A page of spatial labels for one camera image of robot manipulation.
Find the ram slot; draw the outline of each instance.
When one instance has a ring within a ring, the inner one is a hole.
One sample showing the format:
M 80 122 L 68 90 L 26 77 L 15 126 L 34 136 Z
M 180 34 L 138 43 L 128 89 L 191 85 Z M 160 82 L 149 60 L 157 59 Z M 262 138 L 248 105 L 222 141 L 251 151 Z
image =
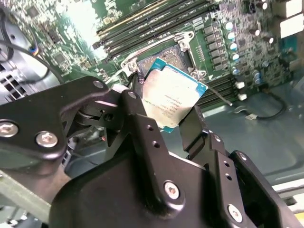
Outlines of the ram slot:
M 122 33 L 131 30 L 135 27 L 139 27 L 142 24 L 147 23 L 147 21 L 153 21 L 156 20 L 155 18 L 159 18 L 162 15 L 167 15 L 170 12 L 173 12 L 172 9 L 175 9 L 175 7 L 182 7 L 182 5 L 185 5 L 185 0 L 179 0 L 175 3 L 168 5 L 164 5 L 164 7 L 160 8 L 159 10 L 152 9 L 151 12 L 146 13 L 144 16 L 140 15 L 131 21 L 128 21 L 121 26 L 117 27 L 116 29 L 112 29 L 108 31 L 106 34 L 102 32 L 97 32 L 98 36 L 101 37 L 101 43 L 106 43 L 109 39 L 112 39 L 114 37 L 117 37 L 121 35 Z
M 145 7 L 142 7 L 142 8 L 139 8 L 137 9 L 135 12 L 132 12 L 128 15 L 125 15 L 121 18 L 119 18 L 117 21 L 111 23 L 111 24 L 108 24 L 108 25 L 105 25 L 103 26 L 101 29 L 99 29 L 97 31 L 97 34 L 103 34 L 103 33 L 106 33 L 122 24 L 125 24 L 127 23 L 128 21 L 132 21 L 134 18 L 138 18 L 140 17 L 142 14 L 145 14 L 147 12 L 149 12 L 150 10 L 152 10 L 153 8 L 156 8 L 156 7 L 163 7 L 165 5 L 167 5 L 169 0 L 156 0 L 155 2 L 152 2 L 151 4 L 149 4 L 148 6 L 145 6 Z
M 210 11 L 210 8 L 213 8 L 213 6 L 210 6 L 209 4 L 206 4 L 204 6 L 199 7 L 198 11 L 196 9 L 193 10 L 193 14 L 191 15 L 184 15 L 183 18 L 181 18 L 179 21 L 175 22 L 168 22 L 161 27 L 158 27 L 157 29 L 151 30 L 147 32 L 146 34 L 140 35 L 134 39 L 132 39 L 129 43 L 124 43 L 120 46 L 114 47 L 114 48 L 108 48 L 107 53 L 109 54 L 108 58 L 109 60 L 113 59 L 115 56 L 118 56 L 125 51 L 129 50 L 130 47 L 138 47 L 141 44 L 146 43 L 152 43 L 157 40 L 163 39 L 164 37 L 168 36 L 169 34 L 172 34 L 176 31 L 176 28 L 184 23 L 190 23 L 193 19 L 200 17 L 203 13 Z
M 141 34 L 144 34 L 151 29 L 155 29 L 162 24 L 167 24 L 170 20 L 172 20 L 171 23 L 178 21 L 182 18 L 183 15 L 190 14 L 194 8 L 203 3 L 206 3 L 206 0 L 188 0 L 182 4 L 186 7 L 179 9 L 179 7 L 181 7 L 179 4 L 175 8 L 172 7 L 162 14 L 157 14 L 157 16 L 153 18 L 147 19 L 144 23 L 137 25 L 137 27 L 132 26 L 131 30 L 122 29 L 121 31 L 117 31 L 115 36 L 106 36 L 105 39 L 102 40 L 102 43 L 104 44 L 105 48 L 107 48 L 109 45 L 110 47 L 115 47 L 124 42 L 127 42 L 130 39 L 133 39 L 136 36 L 140 37 Z
M 221 96 L 227 100 L 237 99 L 238 91 L 234 86 L 234 80 L 230 76 L 225 76 L 212 81 L 209 83 L 209 86 L 219 92 L 219 94 L 221 94 Z M 211 90 L 207 90 L 196 105 L 198 105 L 200 108 L 206 108 L 221 102 L 222 100 L 216 94 L 214 94 Z

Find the hole in bracket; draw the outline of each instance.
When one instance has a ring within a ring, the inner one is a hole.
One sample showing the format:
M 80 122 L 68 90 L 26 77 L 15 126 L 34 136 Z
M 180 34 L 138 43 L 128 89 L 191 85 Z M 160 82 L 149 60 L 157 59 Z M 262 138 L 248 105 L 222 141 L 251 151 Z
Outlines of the hole in bracket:
M 160 148 L 161 146 L 158 144 L 158 142 L 156 142 L 156 141 L 153 141 L 153 146 L 155 147 L 155 148 Z
M 224 161 L 224 164 L 227 166 L 227 167 L 230 167 L 229 163 Z
M 225 176 L 227 177 L 228 180 L 230 181 L 232 180 L 232 177 L 228 173 L 226 173 Z
M 111 113 L 107 113 L 106 115 L 104 115 L 104 120 L 110 122 L 111 120 L 113 120 L 114 116 Z
M 149 131 L 153 131 L 153 130 L 154 130 L 150 125 L 147 126 L 147 129 L 148 129 Z

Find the white connector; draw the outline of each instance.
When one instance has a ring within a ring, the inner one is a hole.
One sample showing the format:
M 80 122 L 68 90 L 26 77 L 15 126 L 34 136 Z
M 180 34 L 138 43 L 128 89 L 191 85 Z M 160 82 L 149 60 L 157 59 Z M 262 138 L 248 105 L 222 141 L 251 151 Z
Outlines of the white connector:
M 234 85 L 236 86 L 236 88 L 242 89 L 245 87 L 245 82 L 235 82 Z
M 247 99 L 247 94 L 238 94 L 237 96 L 240 101 L 244 101 Z

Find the motherboard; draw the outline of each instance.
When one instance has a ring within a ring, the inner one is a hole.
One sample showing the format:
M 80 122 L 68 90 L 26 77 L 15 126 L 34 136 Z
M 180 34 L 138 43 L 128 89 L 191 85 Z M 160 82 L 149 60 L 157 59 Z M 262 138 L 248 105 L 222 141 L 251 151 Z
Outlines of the motherboard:
M 95 76 L 126 85 L 159 57 L 243 100 L 263 83 L 290 81 L 301 66 L 302 1 L 289 3 L 292 11 L 274 0 L 10 0 L 7 7 L 65 81 Z M 218 102 L 208 91 L 198 104 Z

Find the electrolytic capacitor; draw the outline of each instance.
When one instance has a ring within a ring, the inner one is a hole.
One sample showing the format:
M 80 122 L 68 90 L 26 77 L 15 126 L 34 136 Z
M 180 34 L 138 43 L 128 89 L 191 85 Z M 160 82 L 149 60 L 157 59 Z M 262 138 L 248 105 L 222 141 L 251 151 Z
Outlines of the electrolytic capacitor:
M 239 69 L 237 69 L 236 67 L 232 67 L 231 73 L 232 73 L 233 75 L 238 75 L 238 74 L 239 74 Z
M 260 35 L 260 30 L 258 29 L 251 29 L 249 30 L 249 32 L 252 34 L 252 35 L 255 35 L 256 37 Z
M 236 35 L 234 34 L 234 32 L 229 32 L 226 34 L 226 38 L 227 39 L 234 39 L 234 37 L 236 37 Z
M 230 43 L 230 44 L 228 44 L 228 48 L 231 51 L 235 51 L 235 50 L 237 50 L 238 46 L 236 43 Z
M 261 84 L 262 83 L 262 79 L 261 79 L 261 73 L 257 70 L 254 70 L 252 72 L 252 76 L 253 76 L 253 81 L 256 85 Z
M 263 37 L 263 40 L 268 44 L 272 44 L 275 39 L 273 39 L 273 37 Z
M 231 54 L 230 58 L 234 61 L 238 60 L 239 59 L 239 54 L 238 53 L 233 53 Z
M 267 4 L 267 2 L 258 2 L 256 4 L 256 7 L 259 9 L 262 9 L 262 10 L 266 10 L 268 7 L 268 4 Z
M 233 29 L 233 23 L 228 21 L 224 24 L 224 28 L 228 31 L 231 31 Z

